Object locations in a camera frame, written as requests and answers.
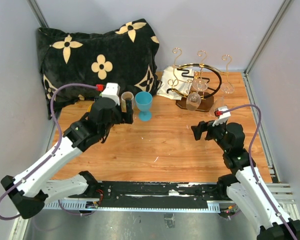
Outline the brown tinted clear goblet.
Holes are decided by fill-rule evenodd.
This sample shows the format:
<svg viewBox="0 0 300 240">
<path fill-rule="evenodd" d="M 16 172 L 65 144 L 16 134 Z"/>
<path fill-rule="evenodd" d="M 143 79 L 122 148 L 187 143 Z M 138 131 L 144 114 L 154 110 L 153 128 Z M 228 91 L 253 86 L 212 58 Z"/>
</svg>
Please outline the brown tinted clear goblet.
<svg viewBox="0 0 300 240">
<path fill-rule="evenodd" d="M 124 113 L 128 113 L 134 110 L 135 107 L 135 96 L 132 92 L 126 91 L 121 95 L 121 110 Z"/>
</svg>

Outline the short clear wine glass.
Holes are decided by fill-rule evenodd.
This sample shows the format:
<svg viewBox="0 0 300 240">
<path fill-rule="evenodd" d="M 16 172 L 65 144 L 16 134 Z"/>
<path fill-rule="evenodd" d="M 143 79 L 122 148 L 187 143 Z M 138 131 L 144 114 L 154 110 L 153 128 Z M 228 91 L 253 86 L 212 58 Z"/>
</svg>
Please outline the short clear wine glass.
<svg viewBox="0 0 300 240">
<path fill-rule="evenodd" d="M 208 89 L 208 81 L 202 78 L 196 78 L 192 81 L 191 93 L 188 94 L 186 100 L 186 109 L 195 111 L 201 104 L 202 96 L 199 93 L 204 93 Z"/>
</svg>

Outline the gold and black wine glass rack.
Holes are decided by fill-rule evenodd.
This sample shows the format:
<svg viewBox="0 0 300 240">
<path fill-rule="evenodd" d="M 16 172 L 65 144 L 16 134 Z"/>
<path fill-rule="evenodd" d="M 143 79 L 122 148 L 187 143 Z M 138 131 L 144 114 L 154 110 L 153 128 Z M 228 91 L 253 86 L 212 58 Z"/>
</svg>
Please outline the gold and black wine glass rack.
<svg viewBox="0 0 300 240">
<path fill-rule="evenodd" d="M 199 63 L 187 63 L 177 65 L 175 60 L 172 65 L 173 79 L 167 81 L 166 93 L 176 93 L 181 97 L 176 105 L 181 109 L 190 111 L 209 112 L 215 106 L 214 95 L 218 91 L 225 94 L 232 94 L 235 91 L 234 85 L 229 81 L 229 71 L 221 71 L 213 66 L 204 63 L 207 53 L 204 50 L 197 52 L 203 57 Z M 209 86 L 210 79 L 203 77 L 203 69 L 213 72 L 219 82 L 216 88 Z"/>
</svg>

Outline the tall clear champagne flute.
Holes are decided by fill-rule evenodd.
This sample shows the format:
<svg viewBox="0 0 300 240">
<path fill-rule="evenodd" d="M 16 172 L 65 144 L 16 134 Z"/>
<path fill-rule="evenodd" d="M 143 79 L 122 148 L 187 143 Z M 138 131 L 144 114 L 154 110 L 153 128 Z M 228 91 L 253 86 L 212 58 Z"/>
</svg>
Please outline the tall clear champagne flute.
<svg viewBox="0 0 300 240">
<path fill-rule="evenodd" d="M 235 88 L 231 83 L 226 82 L 221 84 L 220 90 L 222 92 L 221 97 L 215 100 L 215 102 L 209 110 L 209 114 L 212 117 L 215 117 L 215 111 L 217 111 L 218 108 L 225 106 L 225 96 L 232 94 L 235 91 Z"/>
</svg>

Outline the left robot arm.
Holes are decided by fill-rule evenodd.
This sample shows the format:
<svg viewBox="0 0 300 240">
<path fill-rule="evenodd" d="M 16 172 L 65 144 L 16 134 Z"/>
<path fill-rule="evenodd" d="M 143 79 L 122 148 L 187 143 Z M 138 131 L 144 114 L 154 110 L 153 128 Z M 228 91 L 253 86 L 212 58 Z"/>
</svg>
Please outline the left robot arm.
<svg viewBox="0 0 300 240">
<path fill-rule="evenodd" d="M 108 97 L 98 97 L 78 121 L 73 122 L 58 142 L 31 167 L 19 175 L 5 176 L 1 185 L 23 219 L 37 215 L 46 204 L 67 197 L 91 198 L 102 195 L 101 183 L 88 171 L 66 180 L 50 181 L 65 164 L 96 143 L 103 144 L 111 128 L 133 123 L 133 101 L 125 111 Z"/>
</svg>

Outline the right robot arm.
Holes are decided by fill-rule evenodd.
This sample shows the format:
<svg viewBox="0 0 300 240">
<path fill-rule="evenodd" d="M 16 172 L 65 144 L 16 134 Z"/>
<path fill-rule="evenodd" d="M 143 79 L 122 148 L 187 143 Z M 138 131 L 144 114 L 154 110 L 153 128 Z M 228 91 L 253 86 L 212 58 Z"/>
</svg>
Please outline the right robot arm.
<svg viewBox="0 0 300 240">
<path fill-rule="evenodd" d="M 206 133 L 223 151 L 224 164 L 231 173 L 217 181 L 216 193 L 222 200 L 232 200 L 253 225 L 258 240 L 300 240 L 300 220 L 294 220 L 281 207 L 248 151 L 244 147 L 242 125 L 231 122 L 214 125 L 201 121 L 191 126 L 195 140 Z"/>
</svg>

